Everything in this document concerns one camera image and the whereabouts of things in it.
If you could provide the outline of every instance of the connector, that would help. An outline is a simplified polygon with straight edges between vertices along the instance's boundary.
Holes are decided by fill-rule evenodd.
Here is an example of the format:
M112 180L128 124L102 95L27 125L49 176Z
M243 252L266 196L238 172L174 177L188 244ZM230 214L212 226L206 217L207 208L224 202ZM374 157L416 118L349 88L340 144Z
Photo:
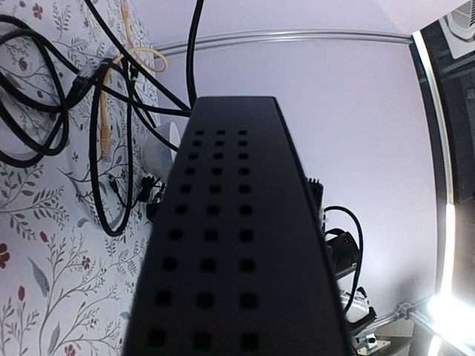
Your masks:
M111 174L108 175L109 185L114 193L119 193L119 186L114 176Z
M111 161L112 133L107 125L101 128L101 151L102 159L106 162Z

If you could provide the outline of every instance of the light strip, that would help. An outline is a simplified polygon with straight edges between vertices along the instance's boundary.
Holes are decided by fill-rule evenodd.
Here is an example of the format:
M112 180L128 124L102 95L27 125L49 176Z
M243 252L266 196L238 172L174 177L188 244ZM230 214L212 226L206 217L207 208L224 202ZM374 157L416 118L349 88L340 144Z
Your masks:
M260 30L223 35L207 36L197 39L194 50L228 48L251 43L315 41L318 39L343 39L355 41L386 42L400 45L412 43L410 36L400 33L384 33L361 30ZM187 42L156 44L161 53L170 57L186 53Z
M445 189L447 191L447 206L445 208L445 251L444 264L442 269L441 294L450 295L452 292L453 281L453 260L455 254L455 205L453 204L453 178L450 146L448 143L447 126L445 124L444 111L442 101L437 88L436 78L433 73L432 64L428 49L425 46L421 31L413 34L414 44L417 47L419 56L421 57L422 66L424 67L429 84L430 94L433 99L433 106L436 112L437 123L439 126L439 135L442 144L442 156L444 160L445 171Z

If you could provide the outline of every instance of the floral wallpaper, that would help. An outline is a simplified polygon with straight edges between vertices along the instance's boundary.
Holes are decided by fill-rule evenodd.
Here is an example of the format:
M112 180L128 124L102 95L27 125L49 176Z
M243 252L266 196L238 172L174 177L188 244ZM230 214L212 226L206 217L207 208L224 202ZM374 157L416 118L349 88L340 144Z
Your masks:
M125 44L119 0L94 2ZM134 3L128 2L134 44L150 47ZM0 0L0 13L27 22L77 67L117 55L82 0ZM11 28L0 24L0 34ZM153 63L150 55L143 58ZM67 91L74 75L57 61L55 66ZM32 41L16 39L0 46L0 70L27 95L57 102ZM122 91L125 87L114 75L111 85ZM137 90L145 102L156 104L156 89L143 78ZM88 165L91 94L71 109L68 145L60 155L28 169L0 163L0 356L120 355L151 226L140 203L121 237L109 237L99 227ZM14 102L2 89L0 99L32 137L45 138L55 115ZM108 112L112 160L98 162L106 214L114 221L121 218L122 206L106 177L116 177L125 196L126 106L108 96ZM136 196L144 175L140 144L147 132L137 119L133 122ZM0 149L16 156L28 152L1 120Z

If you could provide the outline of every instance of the wall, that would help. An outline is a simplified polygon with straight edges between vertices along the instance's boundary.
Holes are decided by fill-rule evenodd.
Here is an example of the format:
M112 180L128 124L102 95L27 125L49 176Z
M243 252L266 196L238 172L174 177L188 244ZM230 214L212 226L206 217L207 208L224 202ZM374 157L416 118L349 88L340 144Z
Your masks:
M352 29L411 34L466 0L205 0L199 36L270 29ZM142 0L143 23L159 44L188 38L195 1Z
M169 60L159 78L187 101L184 56ZM200 96L278 98L307 175L324 184L324 204L344 205L361 220L360 285L379 314L433 291L433 166L407 46L322 40L198 52L196 82ZM173 107L163 97L160 104ZM338 213L333 225L355 233Z

